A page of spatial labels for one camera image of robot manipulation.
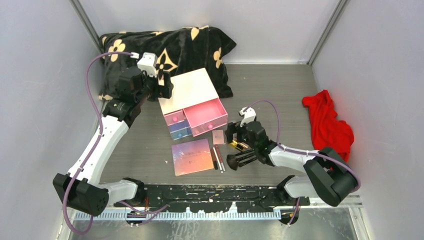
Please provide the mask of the white pink drawer organizer box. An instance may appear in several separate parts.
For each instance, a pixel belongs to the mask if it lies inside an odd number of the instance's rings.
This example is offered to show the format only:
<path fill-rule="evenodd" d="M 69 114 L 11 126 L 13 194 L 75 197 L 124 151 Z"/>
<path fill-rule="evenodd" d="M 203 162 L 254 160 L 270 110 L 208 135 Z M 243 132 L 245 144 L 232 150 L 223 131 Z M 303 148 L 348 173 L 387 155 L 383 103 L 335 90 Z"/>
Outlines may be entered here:
<path fill-rule="evenodd" d="M 193 136 L 183 109 L 217 99 L 219 96 L 205 68 L 179 74 L 170 79 L 173 84 L 172 97 L 159 98 L 158 102 L 171 138 L 178 140 Z"/>

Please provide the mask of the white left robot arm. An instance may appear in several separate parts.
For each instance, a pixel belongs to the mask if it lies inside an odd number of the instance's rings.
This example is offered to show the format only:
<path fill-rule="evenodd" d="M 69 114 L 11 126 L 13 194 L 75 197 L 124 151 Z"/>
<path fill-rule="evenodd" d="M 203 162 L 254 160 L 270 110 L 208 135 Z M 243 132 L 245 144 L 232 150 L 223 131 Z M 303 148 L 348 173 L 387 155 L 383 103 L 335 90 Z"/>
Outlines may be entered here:
<path fill-rule="evenodd" d="M 109 205 L 138 207 L 145 202 L 147 193 L 142 181 L 125 177 L 101 183 L 100 177 L 118 142 L 141 113 L 142 104 L 149 98 L 171 98 L 174 86 L 170 73 L 165 71 L 162 77 L 160 80 L 138 67 L 120 73 L 119 97 L 106 104 L 90 143 L 67 174 L 58 173 L 53 179 L 63 210 L 70 207 L 96 217 Z"/>

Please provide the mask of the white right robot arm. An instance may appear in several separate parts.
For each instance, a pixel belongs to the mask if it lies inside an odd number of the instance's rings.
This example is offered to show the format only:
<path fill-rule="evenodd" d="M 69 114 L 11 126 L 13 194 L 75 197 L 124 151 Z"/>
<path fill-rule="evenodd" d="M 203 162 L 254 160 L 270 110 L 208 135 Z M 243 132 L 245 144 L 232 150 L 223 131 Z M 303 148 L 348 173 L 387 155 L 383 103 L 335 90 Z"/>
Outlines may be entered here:
<path fill-rule="evenodd" d="M 236 139 L 248 145 L 260 163 L 304 173 L 288 176 L 277 185 L 277 198 L 283 205 L 291 205 L 297 198 L 320 198 L 337 207 L 361 186 L 353 170 L 330 147 L 312 151 L 287 147 L 269 139 L 259 121 L 230 122 L 224 133 L 228 141 Z"/>

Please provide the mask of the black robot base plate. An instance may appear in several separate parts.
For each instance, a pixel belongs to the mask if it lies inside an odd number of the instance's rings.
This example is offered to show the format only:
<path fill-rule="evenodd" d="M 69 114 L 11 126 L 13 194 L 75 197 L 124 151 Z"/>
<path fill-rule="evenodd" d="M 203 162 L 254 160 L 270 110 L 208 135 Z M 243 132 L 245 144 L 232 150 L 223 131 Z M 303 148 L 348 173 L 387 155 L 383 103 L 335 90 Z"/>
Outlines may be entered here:
<path fill-rule="evenodd" d="M 226 213 L 235 205 L 238 213 L 266 213 L 277 207 L 292 209 L 296 200 L 276 186 L 267 185 L 193 185 L 146 184 L 144 195 L 133 207 L 150 211 L 168 205 L 170 213 Z"/>

